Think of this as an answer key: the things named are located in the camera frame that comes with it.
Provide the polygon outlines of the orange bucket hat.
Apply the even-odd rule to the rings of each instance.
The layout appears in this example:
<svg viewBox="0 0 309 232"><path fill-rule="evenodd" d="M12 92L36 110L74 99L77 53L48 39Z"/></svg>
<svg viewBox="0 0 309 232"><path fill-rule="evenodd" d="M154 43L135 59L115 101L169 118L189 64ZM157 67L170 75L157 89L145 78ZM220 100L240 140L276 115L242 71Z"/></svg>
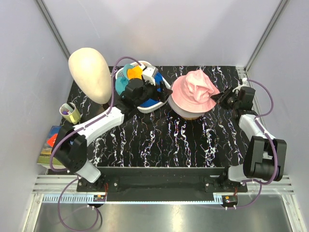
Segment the orange bucket hat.
<svg viewBox="0 0 309 232"><path fill-rule="evenodd" d="M131 69L128 69L126 74L129 80L131 79L142 79L143 70L139 66L135 66Z"/></svg>

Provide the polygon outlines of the grey bucket hat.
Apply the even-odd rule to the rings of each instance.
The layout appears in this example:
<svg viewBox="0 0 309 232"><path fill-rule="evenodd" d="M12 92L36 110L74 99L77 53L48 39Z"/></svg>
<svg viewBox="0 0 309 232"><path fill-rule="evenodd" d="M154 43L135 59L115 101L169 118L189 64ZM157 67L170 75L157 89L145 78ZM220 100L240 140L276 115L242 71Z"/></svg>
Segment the grey bucket hat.
<svg viewBox="0 0 309 232"><path fill-rule="evenodd" d="M172 108L172 110L173 110L175 113L177 113L179 116L181 116L181 117L182 117L182 116L192 116L192 115L190 114L190 112L187 112L187 111L181 109L181 108L174 102L174 100L172 99L171 96L168 98L168 102L169 102L169 105L170 105L170 107Z"/></svg>

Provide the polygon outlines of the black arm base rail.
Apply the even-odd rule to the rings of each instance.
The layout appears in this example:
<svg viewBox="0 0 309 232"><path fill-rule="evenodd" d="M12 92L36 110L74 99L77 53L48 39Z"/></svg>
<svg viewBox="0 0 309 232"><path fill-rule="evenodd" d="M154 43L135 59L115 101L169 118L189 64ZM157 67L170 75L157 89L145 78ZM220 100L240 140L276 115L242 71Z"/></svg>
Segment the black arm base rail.
<svg viewBox="0 0 309 232"><path fill-rule="evenodd" d="M227 178L227 168L99 167L94 183L78 181L78 192L107 190L111 203L206 203L217 193L246 193L248 188Z"/></svg>

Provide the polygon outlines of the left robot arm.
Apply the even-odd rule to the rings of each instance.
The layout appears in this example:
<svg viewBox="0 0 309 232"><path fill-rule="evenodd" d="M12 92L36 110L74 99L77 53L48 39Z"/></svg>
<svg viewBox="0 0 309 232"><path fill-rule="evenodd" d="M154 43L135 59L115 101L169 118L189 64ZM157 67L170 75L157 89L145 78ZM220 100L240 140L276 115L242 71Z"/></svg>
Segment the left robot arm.
<svg viewBox="0 0 309 232"><path fill-rule="evenodd" d="M152 99L165 103L171 94L170 85L165 81L152 85L149 81L130 80L108 110L85 123L61 127L51 158L60 161L70 173L84 178L93 191L100 191L104 179L100 177L100 170L88 160L88 146L102 134L130 120L144 102Z"/></svg>

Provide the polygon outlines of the pink bucket hat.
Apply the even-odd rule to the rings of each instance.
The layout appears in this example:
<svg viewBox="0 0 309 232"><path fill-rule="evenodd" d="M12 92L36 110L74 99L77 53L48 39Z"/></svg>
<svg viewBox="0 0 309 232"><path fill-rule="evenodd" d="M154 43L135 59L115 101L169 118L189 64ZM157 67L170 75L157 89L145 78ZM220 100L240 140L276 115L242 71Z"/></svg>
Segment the pink bucket hat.
<svg viewBox="0 0 309 232"><path fill-rule="evenodd" d="M171 90L171 98L175 104L190 113L210 111L216 105L211 96L220 93L202 70L190 71L178 77L173 82Z"/></svg>

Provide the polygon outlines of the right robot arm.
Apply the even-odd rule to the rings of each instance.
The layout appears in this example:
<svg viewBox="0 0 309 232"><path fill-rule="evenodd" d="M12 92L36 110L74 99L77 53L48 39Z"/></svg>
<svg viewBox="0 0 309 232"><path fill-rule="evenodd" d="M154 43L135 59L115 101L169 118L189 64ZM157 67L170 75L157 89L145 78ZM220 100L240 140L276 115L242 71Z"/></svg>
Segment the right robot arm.
<svg viewBox="0 0 309 232"><path fill-rule="evenodd" d="M268 185L283 177L287 143L275 138L261 124L253 110L254 97L255 89L246 86L229 87L211 96L220 107L232 111L233 119L250 140L243 163L225 168L220 176L219 186L223 191L231 191L237 182L257 181Z"/></svg>

